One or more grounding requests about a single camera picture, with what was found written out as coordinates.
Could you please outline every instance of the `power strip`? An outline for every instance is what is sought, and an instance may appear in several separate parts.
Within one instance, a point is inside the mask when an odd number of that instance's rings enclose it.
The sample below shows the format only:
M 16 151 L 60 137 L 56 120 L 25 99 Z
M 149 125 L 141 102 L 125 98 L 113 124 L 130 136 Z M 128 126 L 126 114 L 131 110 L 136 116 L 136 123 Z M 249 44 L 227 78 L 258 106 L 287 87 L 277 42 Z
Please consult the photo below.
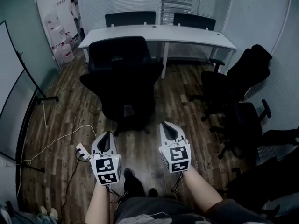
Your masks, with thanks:
M 79 143 L 77 146 L 76 146 L 76 149 L 78 150 L 78 152 L 82 155 L 82 157 L 86 160 L 88 159 L 89 157 L 89 153 L 87 152 L 87 150 L 84 148 L 84 146 Z

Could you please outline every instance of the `desk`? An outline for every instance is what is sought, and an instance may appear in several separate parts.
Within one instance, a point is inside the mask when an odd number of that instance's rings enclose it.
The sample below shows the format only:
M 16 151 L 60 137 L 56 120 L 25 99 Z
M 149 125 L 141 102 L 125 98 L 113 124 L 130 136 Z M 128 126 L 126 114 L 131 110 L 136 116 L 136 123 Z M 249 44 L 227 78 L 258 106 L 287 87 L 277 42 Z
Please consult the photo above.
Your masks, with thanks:
M 210 57 L 215 55 L 216 48 L 227 48 L 229 49 L 228 61 L 237 49 L 233 43 L 219 32 L 170 25 L 133 25 L 91 30 L 79 45 L 79 48 L 84 49 L 84 54 L 88 60 L 86 48 L 92 42 L 123 36 L 143 36 L 147 41 L 165 42 L 162 79 L 165 77 L 170 42 L 211 46 L 213 50 Z

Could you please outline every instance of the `white tabletop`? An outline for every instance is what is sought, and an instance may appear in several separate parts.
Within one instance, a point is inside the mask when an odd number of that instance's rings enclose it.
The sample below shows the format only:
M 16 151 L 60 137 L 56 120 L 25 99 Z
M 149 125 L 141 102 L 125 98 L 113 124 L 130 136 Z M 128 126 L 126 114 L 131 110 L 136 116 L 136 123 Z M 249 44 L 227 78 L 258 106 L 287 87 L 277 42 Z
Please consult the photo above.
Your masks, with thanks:
M 195 43 L 237 49 L 219 32 L 170 25 L 133 25 L 91 30 L 79 48 L 88 48 L 92 42 L 123 36 L 143 36 L 147 41 Z

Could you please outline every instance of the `forearm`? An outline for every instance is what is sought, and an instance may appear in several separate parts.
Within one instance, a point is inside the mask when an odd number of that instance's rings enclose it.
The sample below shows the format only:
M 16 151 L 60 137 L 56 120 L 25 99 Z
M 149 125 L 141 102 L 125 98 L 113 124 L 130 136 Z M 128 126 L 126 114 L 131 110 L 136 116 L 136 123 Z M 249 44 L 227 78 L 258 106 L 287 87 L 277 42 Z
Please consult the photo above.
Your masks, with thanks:
M 183 172 L 184 181 L 197 206 L 206 213 L 223 199 L 219 193 L 195 170 L 193 166 Z
M 87 224 L 109 224 L 110 223 L 110 203 L 109 192 L 105 186 L 95 184 L 93 196 L 85 216 Z

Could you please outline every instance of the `white shoe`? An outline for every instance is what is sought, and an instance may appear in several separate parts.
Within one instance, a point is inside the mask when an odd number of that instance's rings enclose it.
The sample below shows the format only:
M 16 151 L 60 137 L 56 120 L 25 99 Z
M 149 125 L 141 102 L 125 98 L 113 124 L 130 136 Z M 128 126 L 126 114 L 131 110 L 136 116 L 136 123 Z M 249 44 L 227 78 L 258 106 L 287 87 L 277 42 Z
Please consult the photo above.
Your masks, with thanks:
M 44 206 L 41 206 L 40 209 L 41 209 L 41 213 L 43 213 L 45 215 L 48 214 L 47 209 Z
M 58 212 L 55 208 L 51 208 L 50 216 L 54 217 L 56 220 L 58 220 Z

